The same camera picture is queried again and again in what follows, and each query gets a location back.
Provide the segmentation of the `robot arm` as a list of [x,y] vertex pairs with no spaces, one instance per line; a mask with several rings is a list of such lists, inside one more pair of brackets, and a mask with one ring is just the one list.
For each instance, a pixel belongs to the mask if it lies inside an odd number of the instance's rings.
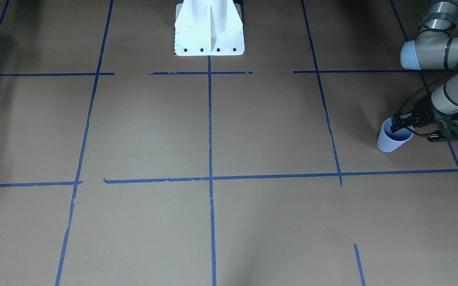
[[419,99],[409,112],[407,101],[392,118],[390,131],[412,131],[431,124],[438,130],[424,134],[429,141],[458,141],[458,0],[431,0],[421,16],[417,36],[400,52],[409,70],[451,70],[442,85]]

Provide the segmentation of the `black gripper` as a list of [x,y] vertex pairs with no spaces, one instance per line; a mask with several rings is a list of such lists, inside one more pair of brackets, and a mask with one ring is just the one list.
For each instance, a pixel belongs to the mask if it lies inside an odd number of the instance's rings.
[[407,132],[412,133],[414,128],[426,127],[431,124],[436,125],[439,129],[441,127],[444,128],[436,118],[435,110],[431,95],[426,95],[419,99],[407,114],[396,113],[393,115],[395,121],[391,121],[390,132],[398,133],[402,132],[402,130],[407,130]]

